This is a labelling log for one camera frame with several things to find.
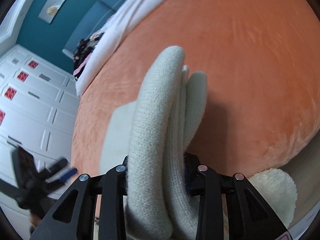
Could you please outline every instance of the white towel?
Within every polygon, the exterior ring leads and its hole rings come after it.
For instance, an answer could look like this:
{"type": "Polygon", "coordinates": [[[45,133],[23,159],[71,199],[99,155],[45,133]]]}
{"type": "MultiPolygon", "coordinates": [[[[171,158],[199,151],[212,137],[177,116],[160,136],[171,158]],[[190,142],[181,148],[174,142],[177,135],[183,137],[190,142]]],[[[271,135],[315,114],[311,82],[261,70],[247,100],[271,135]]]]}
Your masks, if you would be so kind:
{"type": "Polygon", "coordinates": [[[76,82],[76,91],[79,97],[83,95],[124,38],[163,1],[165,0],[126,0],[123,3],[108,21],[106,32],[101,37],[76,82]]]}

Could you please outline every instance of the metal screw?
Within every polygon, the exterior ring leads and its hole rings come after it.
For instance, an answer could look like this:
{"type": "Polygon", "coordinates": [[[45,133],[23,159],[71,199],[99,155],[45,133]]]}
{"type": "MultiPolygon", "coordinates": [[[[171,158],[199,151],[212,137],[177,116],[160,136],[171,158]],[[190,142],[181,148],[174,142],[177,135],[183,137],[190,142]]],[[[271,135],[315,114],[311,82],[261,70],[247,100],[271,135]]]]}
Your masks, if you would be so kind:
{"type": "Polygon", "coordinates": [[[87,174],[82,174],[79,177],[79,180],[81,180],[81,181],[86,181],[87,179],[89,179],[89,176],[87,174]]]}
{"type": "Polygon", "coordinates": [[[198,166],[198,170],[199,170],[199,171],[207,171],[207,170],[208,170],[208,167],[205,166],[205,165],[199,165],[199,166],[198,166]]]}
{"type": "Polygon", "coordinates": [[[116,171],[118,171],[118,172],[125,171],[125,167],[123,165],[119,165],[116,167],[116,171]]]}
{"type": "Polygon", "coordinates": [[[243,176],[241,173],[237,173],[237,174],[235,175],[235,178],[236,178],[237,180],[243,180],[243,179],[244,179],[244,176],[243,176]]]}

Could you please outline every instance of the pink strap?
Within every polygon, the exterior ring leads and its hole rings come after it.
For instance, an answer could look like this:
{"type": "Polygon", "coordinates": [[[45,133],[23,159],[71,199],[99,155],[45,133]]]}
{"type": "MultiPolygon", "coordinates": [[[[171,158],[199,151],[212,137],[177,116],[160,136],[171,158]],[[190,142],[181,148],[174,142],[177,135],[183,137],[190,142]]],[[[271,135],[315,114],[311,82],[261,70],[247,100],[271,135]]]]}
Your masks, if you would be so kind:
{"type": "Polygon", "coordinates": [[[91,57],[92,52],[85,58],[85,60],[80,64],[80,66],[73,72],[73,75],[77,75],[80,70],[87,64],[89,58],[91,57]]]}

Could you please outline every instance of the red sticker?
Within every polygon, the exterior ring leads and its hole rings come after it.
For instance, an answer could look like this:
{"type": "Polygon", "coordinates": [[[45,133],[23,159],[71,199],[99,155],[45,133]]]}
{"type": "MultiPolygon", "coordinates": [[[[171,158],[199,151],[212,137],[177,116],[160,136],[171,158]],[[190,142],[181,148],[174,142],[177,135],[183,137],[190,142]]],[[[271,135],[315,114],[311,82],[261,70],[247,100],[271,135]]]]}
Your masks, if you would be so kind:
{"type": "Polygon", "coordinates": [[[29,76],[28,73],[26,73],[26,72],[24,72],[24,71],[21,71],[21,72],[19,73],[19,75],[17,76],[17,79],[19,79],[19,80],[21,80],[22,82],[24,82],[24,81],[27,79],[28,76],[29,76]]]}
{"type": "Polygon", "coordinates": [[[4,116],[5,116],[5,112],[0,110],[0,125],[2,124],[4,116]]]}
{"type": "Polygon", "coordinates": [[[16,90],[14,89],[14,88],[12,88],[12,87],[9,87],[8,89],[7,89],[7,91],[4,93],[4,96],[6,97],[6,98],[8,98],[9,100],[12,100],[12,98],[14,97],[14,95],[16,94],[16,90]]]}
{"type": "Polygon", "coordinates": [[[28,66],[31,67],[31,68],[35,68],[35,67],[38,66],[38,65],[39,65],[39,63],[36,62],[36,61],[34,61],[34,60],[31,60],[31,61],[29,62],[29,64],[28,64],[28,66]]]}

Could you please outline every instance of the orange fabric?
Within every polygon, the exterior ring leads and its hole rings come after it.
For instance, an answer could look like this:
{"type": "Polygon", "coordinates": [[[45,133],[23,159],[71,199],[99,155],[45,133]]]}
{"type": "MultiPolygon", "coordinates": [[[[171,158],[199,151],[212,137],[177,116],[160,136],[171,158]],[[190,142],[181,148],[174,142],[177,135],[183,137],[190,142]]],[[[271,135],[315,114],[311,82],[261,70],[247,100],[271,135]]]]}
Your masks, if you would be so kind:
{"type": "Polygon", "coordinates": [[[99,174],[112,112],[136,99],[166,47],[208,75],[189,147],[217,172],[247,177],[294,157],[320,125],[320,23],[305,0],[167,0],[129,34],[84,93],[72,163],[99,174]]]}

